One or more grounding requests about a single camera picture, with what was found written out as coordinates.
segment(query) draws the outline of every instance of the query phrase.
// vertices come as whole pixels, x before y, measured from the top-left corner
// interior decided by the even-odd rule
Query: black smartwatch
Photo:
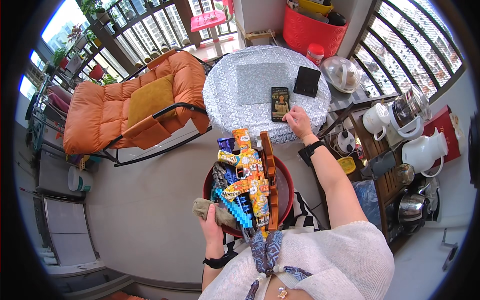
[[[223,268],[232,258],[237,256],[238,253],[232,252],[232,253],[225,253],[222,257],[220,258],[210,258],[210,259],[204,259],[203,264],[206,264],[207,266],[211,267],[212,269],[220,269]]]
[[[303,149],[300,149],[299,155],[300,155],[301,159],[303,159],[303,161],[307,164],[307,166],[309,166],[309,167],[312,166],[312,160],[310,159],[310,157],[315,152],[315,149],[322,146],[322,145],[325,145],[325,143],[323,141],[317,141],[317,142],[315,142],[311,145],[306,146]]]

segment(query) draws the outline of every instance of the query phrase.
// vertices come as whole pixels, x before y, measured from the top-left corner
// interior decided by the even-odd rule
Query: pink child's chair
[[[215,26],[228,23],[233,19],[233,0],[222,0],[223,2],[223,10],[213,10],[211,12],[205,12],[199,14],[198,16],[194,16],[191,19],[191,29],[190,31],[200,31],[204,29],[208,29],[210,35],[213,38],[213,43],[215,45],[215,51],[217,56],[222,56],[222,47],[220,45],[220,40],[218,39],[218,35],[216,34]],[[230,17],[227,20],[227,8]]]

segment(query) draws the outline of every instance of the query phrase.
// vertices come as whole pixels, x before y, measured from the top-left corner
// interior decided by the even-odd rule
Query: gray floor
[[[121,149],[129,160],[192,135],[191,122],[153,149]],[[88,193],[86,209],[95,249],[108,268],[145,278],[201,282],[205,241],[192,203],[202,196],[205,176],[216,161],[212,130],[200,138],[143,162],[114,168],[103,161]],[[312,171],[297,154],[300,144],[275,146],[289,169],[295,188],[310,207],[319,204]],[[322,221],[322,206],[314,212]]]

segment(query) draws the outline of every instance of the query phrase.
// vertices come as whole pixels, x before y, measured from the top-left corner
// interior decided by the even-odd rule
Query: orange cushion
[[[159,78],[132,93],[127,127],[173,104],[173,74]],[[175,110],[158,117],[158,121],[171,119]]]

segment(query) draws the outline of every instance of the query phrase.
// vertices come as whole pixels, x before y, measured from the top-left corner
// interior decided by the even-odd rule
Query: phone stand
[[[305,95],[315,98],[318,91],[318,81],[320,79],[320,71],[306,67],[299,67],[297,78],[293,92],[295,94]]]

